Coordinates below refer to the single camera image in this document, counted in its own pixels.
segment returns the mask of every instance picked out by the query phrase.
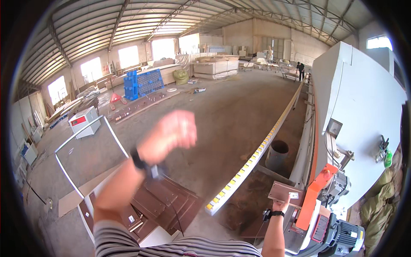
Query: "striped shirt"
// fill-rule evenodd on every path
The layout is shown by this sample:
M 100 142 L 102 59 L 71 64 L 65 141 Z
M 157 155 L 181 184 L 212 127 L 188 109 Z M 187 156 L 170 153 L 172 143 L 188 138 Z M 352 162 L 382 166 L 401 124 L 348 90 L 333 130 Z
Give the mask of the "striped shirt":
M 96 257 L 262 257 L 253 245 L 244 241 L 213 241 L 196 236 L 141 248 L 123 225 L 112 220 L 97 222 L 93 234 Z

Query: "warehouse ceiling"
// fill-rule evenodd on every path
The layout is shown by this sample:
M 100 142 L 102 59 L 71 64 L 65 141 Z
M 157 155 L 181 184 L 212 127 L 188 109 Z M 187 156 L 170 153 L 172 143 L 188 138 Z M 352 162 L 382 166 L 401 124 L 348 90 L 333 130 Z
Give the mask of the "warehouse ceiling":
M 372 16 L 360 0 L 61 0 L 29 43 L 21 79 L 40 85 L 76 60 L 132 40 L 207 33 L 258 18 L 334 45 Z

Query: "orange machine panel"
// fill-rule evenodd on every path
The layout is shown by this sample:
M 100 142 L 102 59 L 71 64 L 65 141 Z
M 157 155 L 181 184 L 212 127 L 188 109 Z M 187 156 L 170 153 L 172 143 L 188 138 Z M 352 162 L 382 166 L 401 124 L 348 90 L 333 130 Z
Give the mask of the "orange machine panel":
M 314 181 L 310 183 L 307 188 L 304 203 L 302 204 L 302 208 L 296 222 L 296 227 L 303 230 L 308 229 L 312 213 L 314 212 L 318 193 L 327 185 L 328 181 L 332 178 L 332 176 L 334 176 L 337 171 L 337 167 L 331 164 L 326 164 L 320 174 L 318 174 Z

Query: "black bucket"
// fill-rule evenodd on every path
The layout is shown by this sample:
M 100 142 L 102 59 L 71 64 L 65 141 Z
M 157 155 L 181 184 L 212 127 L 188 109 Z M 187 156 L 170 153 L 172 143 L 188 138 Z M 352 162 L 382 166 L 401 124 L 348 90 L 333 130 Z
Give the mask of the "black bucket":
M 284 164 L 284 160 L 287 158 L 289 150 L 286 142 L 274 140 L 268 149 L 266 158 L 267 169 L 277 172 Z

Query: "label sticker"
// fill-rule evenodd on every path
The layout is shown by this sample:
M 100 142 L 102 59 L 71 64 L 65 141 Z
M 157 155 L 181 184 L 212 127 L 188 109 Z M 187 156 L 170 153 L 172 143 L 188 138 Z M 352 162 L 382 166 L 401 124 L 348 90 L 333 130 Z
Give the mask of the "label sticker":
M 298 199 L 298 193 L 297 192 L 289 192 L 291 199 Z

